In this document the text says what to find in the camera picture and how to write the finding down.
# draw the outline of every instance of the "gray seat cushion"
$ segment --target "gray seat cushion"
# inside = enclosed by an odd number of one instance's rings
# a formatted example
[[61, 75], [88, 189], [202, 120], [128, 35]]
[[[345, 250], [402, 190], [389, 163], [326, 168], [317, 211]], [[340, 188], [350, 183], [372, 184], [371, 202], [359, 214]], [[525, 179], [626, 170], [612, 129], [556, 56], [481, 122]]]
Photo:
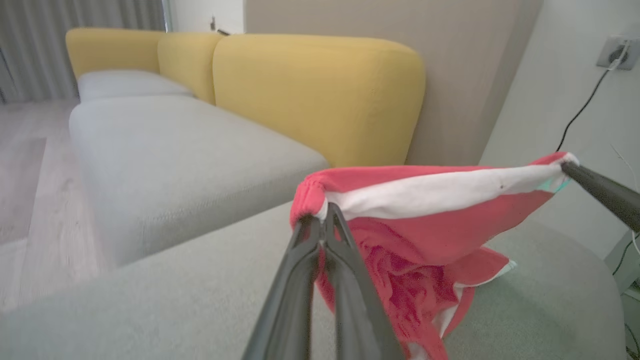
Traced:
[[290, 201], [328, 167], [318, 152], [190, 97], [86, 102], [69, 126], [114, 265]]
[[193, 96], [186, 86], [162, 75], [142, 70], [88, 72], [78, 79], [78, 93], [82, 102], [127, 96]]
[[[239, 359], [289, 241], [290, 206], [9, 313], [0, 359]], [[600, 260], [529, 222], [492, 247], [520, 267], [478, 289], [445, 340], [450, 359], [624, 359], [620, 299]], [[334, 336], [316, 296], [313, 359], [335, 358]]]

